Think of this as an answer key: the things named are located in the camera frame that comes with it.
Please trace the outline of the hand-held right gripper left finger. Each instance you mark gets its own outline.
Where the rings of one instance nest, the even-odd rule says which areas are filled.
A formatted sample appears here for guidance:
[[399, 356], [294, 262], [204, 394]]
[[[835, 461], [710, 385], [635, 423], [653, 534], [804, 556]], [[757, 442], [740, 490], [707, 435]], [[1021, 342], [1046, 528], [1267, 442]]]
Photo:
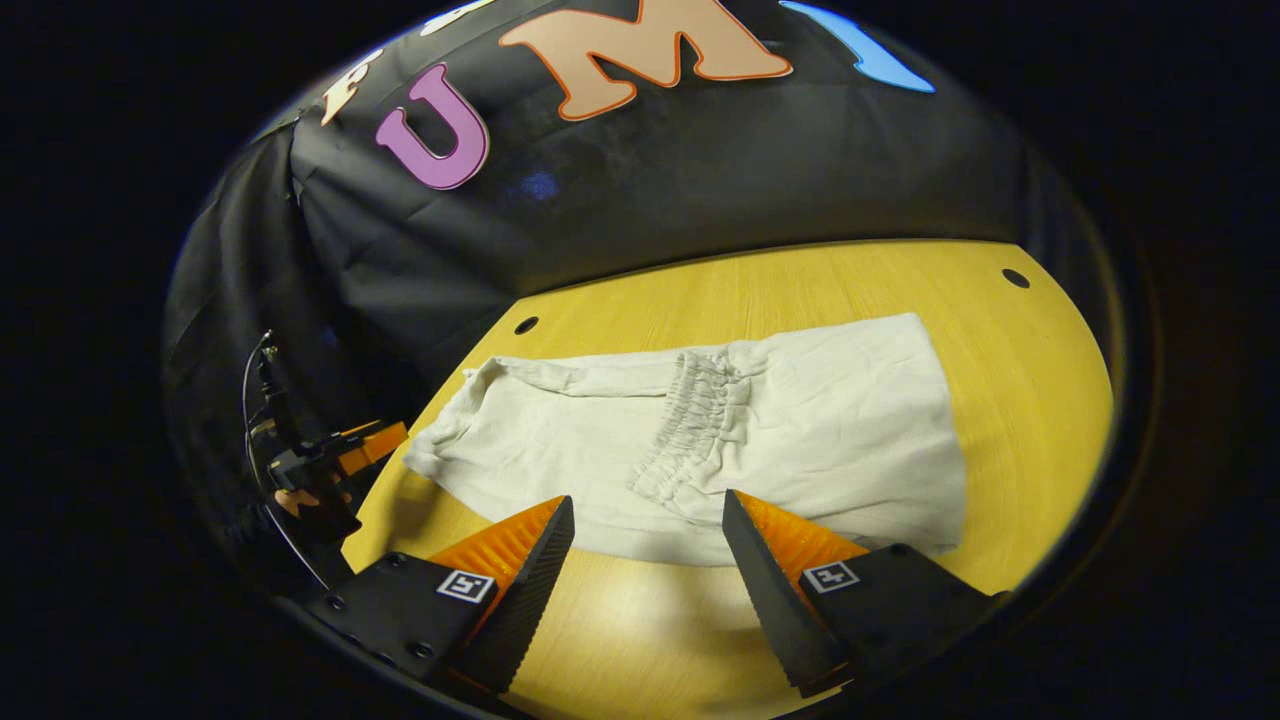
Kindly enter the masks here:
[[429, 559], [389, 552], [303, 603], [371, 660], [421, 682], [509, 689], [575, 538], [556, 496]]

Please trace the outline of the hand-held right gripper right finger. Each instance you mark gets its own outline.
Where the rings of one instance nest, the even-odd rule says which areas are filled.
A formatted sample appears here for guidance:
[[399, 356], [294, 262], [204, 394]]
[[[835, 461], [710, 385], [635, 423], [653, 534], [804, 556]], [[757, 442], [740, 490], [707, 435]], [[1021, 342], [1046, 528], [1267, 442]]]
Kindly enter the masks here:
[[881, 688], [940, 657], [1006, 601], [909, 544], [869, 550], [737, 489], [724, 496], [722, 532], [803, 697]]

